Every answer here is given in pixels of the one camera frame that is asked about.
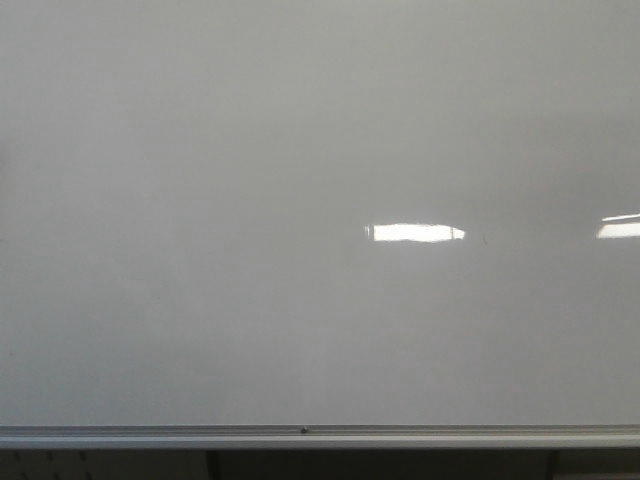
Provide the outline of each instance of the whiteboard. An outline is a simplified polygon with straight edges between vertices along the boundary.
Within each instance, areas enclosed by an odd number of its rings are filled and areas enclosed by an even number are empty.
[[[640,424],[639,32],[1,2],[0,437]]]

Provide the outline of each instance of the white glossy surface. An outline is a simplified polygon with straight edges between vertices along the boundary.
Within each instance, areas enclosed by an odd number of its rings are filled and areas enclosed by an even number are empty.
[[[0,424],[640,423],[640,239],[597,238],[640,209],[639,32],[1,2]]]

